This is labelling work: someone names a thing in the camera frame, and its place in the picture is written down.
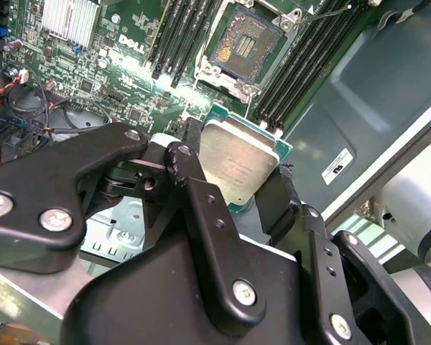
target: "metal heatsink fins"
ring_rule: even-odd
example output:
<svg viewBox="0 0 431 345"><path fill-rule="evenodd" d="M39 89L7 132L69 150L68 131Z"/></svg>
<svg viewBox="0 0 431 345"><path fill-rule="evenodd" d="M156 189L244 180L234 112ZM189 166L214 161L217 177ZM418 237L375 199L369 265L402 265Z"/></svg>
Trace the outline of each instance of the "metal heatsink fins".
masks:
<svg viewBox="0 0 431 345"><path fill-rule="evenodd" d="M45 0L42 26L53 36L89 47L100 12L90 0Z"/></svg>

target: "white label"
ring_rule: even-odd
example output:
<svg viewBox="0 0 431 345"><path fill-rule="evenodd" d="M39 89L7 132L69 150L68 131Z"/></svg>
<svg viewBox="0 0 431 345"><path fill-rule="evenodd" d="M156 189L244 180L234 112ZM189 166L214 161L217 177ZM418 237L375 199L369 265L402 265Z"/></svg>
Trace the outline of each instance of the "white label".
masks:
<svg viewBox="0 0 431 345"><path fill-rule="evenodd" d="M333 162L324 170L321 174L326 185L330 185L332 181L335 180L337 176L345 169L345 167L350 164L353 160L353 156L348 151L348 149L343 149L343 151L333 160Z"/></svg>

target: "metal panel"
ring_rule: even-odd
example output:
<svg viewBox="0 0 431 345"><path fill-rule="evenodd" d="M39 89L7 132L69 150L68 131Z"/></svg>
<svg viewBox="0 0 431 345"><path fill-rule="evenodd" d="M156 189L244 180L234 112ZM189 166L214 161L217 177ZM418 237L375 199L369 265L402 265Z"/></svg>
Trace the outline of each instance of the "metal panel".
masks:
<svg viewBox="0 0 431 345"><path fill-rule="evenodd" d="M358 188L344 192L398 138L410 130L385 163L426 126L430 107L431 6L377 36L365 31L286 134L300 197L330 218ZM345 148L354 159L327 186L321 173Z"/></svg>

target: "ram slot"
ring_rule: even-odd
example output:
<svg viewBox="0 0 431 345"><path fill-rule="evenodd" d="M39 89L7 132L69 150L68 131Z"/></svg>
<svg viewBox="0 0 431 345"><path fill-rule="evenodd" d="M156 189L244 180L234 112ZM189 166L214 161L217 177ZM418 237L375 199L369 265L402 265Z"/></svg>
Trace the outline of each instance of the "ram slot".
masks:
<svg viewBox="0 0 431 345"><path fill-rule="evenodd" d="M317 14L334 11L340 8L342 2L344 1L329 0L323 4L320 12ZM274 82L264 92L257 105L255 112L260 119L269 117L269 110L276 103L277 98L285 92L285 89L291 86L295 69L306 61L309 49L312 49L316 40L319 39L319 35L323 33L321 30L322 27L330 20L332 20L331 17L328 17L311 22L303 36L298 39L298 43L292 48L292 54L287 58L287 62L274 79Z"/></svg>
<svg viewBox="0 0 431 345"><path fill-rule="evenodd" d="M321 60L325 57L326 50L332 47L332 41L336 38L337 34L342 34L347 28L347 23L349 19L353 17L356 13L356 9L352 11L344 12L337 17L327 18L324 22L325 25L322 28L322 32L314 42L314 45L310 50L306 52L306 60L302 61L294 70L292 71L292 80L290 81L291 87L281 94L276 100L275 104L268 109L269 119L275 121L278 119L280 114L278 111L284 108L284 104L290 101L290 98L295 94L295 90L304 86L304 78L309 75L311 71L316 69L320 65Z"/></svg>
<svg viewBox="0 0 431 345"><path fill-rule="evenodd" d="M187 0L175 0L170 9L169 18L165 20L163 33L157 38L157 42L149 57L149 61L158 62L166 53L172 40L175 30L177 30L179 18L185 13Z"/></svg>
<svg viewBox="0 0 431 345"><path fill-rule="evenodd" d="M182 40L185 39L185 31L190 26L190 20L194 14L195 6L198 0L189 0L185 5L185 10L181 13L179 22L175 27L175 31L171 36L171 40L168 42L168 46L164 54L161 56L157 65L155 66L154 75L161 75L167 73L170 63L175 55L176 49L181 44Z"/></svg>
<svg viewBox="0 0 431 345"><path fill-rule="evenodd" d="M288 98L287 103L283 104L280 110L275 113L274 121L276 121L277 126L281 127L286 119L289 117L290 113L300 102L300 99L306 94L310 89L312 84L319 78L321 70L330 62L334 54L337 52L340 45L349 36L351 31L355 28L360 20L364 16L364 11L357 11L353 14L353 19L344 24L344 29L342 29L338 34L335 35L331 43L331 48L325 55L323 55L316 65L312 65L307 77L301 82L298 88L294 90L294 93L290 93L290 98Z"/></svg>
<svg viewBox="0 0 431 345"><path fill-rule="evenodd" d="M181 58L175 63L175 76L172 80L172 87L177 87L187 67L188 62L190 61L190 58L192 57L192 53L196 53L196 51L200 48L197 47L197 49L195 49L198 41L201 39L202 36L205 37L206 35L209 35L208 31L212 27L215 14L221 6L222 1L223 0L204 1L202 5L202 10L198 13L198 19L192 26L192 32L190 33L192 39L190 41L190 44L187 46L185 54L181 56Z"/></svg>
<svg viewBox="0 0 431 345"><path fill-rule="evenodd" d="M183 35L184 39L179 42L177 49L175 51L174 57L170 62L170 72L175 72L175 68L178 67L184 55L189 47L192 47L192 44L195 38L198 36L196 32L197 28L200 28L200 25L204 24L204 19L207 14L209 0L199 0L198 5L194 8L192 15L192 24L187 26L185 33Z"/></svg>

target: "dimm slot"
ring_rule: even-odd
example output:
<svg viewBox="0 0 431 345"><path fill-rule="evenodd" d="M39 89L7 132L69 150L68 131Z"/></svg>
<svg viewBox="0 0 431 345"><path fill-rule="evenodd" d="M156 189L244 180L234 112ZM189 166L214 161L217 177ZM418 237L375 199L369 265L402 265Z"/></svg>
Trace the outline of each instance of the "dimm slot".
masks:
<svg viewBox="0 0 431 345"><path fill-rule="evenodd" d="M157 56L155 61L157 65L152 77L158 79L162 72L162 66L164 61L169 54L169 46L172 44L172 38L174 37L177 28L179 27L180 19L185 14L185 9L187 8L187 0L177 0L176 7L172 10L171 17L172 20L166 23L166 27L163 32L163 38L161 40L161 48L157 51Z"/></svg>
<svg viewBox="0 0 431 345"><path fill-rule="evenodd" d="M180 79L181 79L181 77L185 71L185 68L187 67L188 62L190 61L190 57L192 56L192 52L196 52L195 51L195 44L200 39L200 37L204 31L203 29L204 29L205 25L208 24L207 30L210 30L210 28L212 27L214 16L217 13L217 10L220 8L223 0L217 0L217 1L208 0L208 1L210 2L210 6L209 6L207 12L205 13L205 16L203 17L203 20L201 20L200 25L195 28L195 36L194 36L192 42L189 44L184 58L177 64L177 67L175 69L176 70L175 77L172 81L173 87L177 87L177 85L180 82Z"/></svg>
<svg viewBox="0 0 431 345"><path fill-rule="evenodd" d="M274 104L271 107L265 109L265 113L268 118L276 117L276 113L278 109L282 106L282 104L287 101L287 97L290 97L291 91L293 92L295 87L298 87L300 84L301 78L305 72L309 70L312 66L316 64L319 58L322 56L323 50L328 48L328 38L331 37L336 30L339 29L339 25L341 24L341 18L336 19L335 17L329 17L326 20L323 20L323 26L320 30L319 37L313 40L311 46L303 52L302 57L300 58L297 64L294 64L294 67L291 68L289 72L289 79L287 80L286 85L291 85L286 92L280 93L278 97L275 98Z"/></svg>
<svg viewBox="0 0 431 345"><path fill-rule="evenodd" d="M313 75L311 75L308 78L309 81L306 84L304 84L303 87L301 87L301 89L299 90L297 95L294 97L294 99L291 100L290 103L282 109L282 112L278 117L279 125L282 125L284 123L284 121L286 121L286 119L287 119L287 117L289 117L291 111L300 102L300 99L305 95L305 93L308 91L308 89L311 87L311 85L319 78L321 70L332 60L334 54L339 49L340 45L348 38L351 31L358 24L358 20L360 20L363 16L364 16L364 11L360 11L358 13L358 16L350 23L350 27L343 33L343 36L340 36L338 41L336 41L334 44L332 44L332 49L325 56L325 59L323 59L323 61L318 66L318 68L315 69L315 71L313 71Z"/></svg>
<svg viewBox="0 0 431 345"><path fill-rule="evenodd" d="M155 73L158 73L158 70L159 74L169 72L168 70L170 63L175 56L176 51L179 49L180 44L185 39L185 32L189 27L189 21L194 14L197 2L198 0L189 0L189 2L186 3L185 11L179 19L178 26L175 28L175 32L173 32L170 44L165 52L165 55L162 57L162 61L155 68Z"/></svg>
<svg viewBox="0 0 431 345"><path fill-rule="evenodd" d="M358 9L354 9L354 11L351 12L347 11L325 26L323 34L320 35L320 39L315 42L311 51L307 51L307 59L299 65L298 69L293 71L294 78L290 83L292 87L289 88L287 92L283 93L278 98L275 105L269 109L269 118L273 121L280 118L278 111L284 108L285 103L290 103L290 97L295 96L295 91L297 89L304 86L309 75L320 66L322 60L325 58L325 54L332 49L332 41L335 41L337 37L345 32L348 24L351 23L351 20L357 13Z"/></svg>
<svg viewBox="0 0 431 345"><path fill-rule="evenodd" d="M335 4L335 6L337 5L333 0L328 0L323 4L317 14L330 11L330 9L334 7L332 6L333 4ZM311 44L312 38L319 32L318 27L322 25L322 21L309 23L308 28L305 30L304 34L297 39L298 43L292 48L292 54L287 58L287 62L284 64L277 77L269 85L268 89L263 92L263 95L260 98L260 102L257 105L257 112L259 113L260 117L263 115L264 109L268 107L271 102L273 102L277 94L284 88L284 85L286 85L284 83L287 82L287 72L291 67L293 67L291 64L297 63L297 56L302 51L304 51L307 45Z"/></svg>
<svg viewBox="0 0 431 345"><path fill-rule="evenodd" d="M195 39L195 28L199 27L200 22L203 20L208 8L208 2L209 0L198 0L198 3L193 8L192 16L190 18L191 25L188 25L185 28L185 32L182 36L183 39L180 40L179 45L174 53L174 57L169 64L171 73L179 65L180 61L182 60L182 56L185 56L185 50L182 54L182 49L185 49L188 43L190 46L193 43L193 40Z"/></svg>

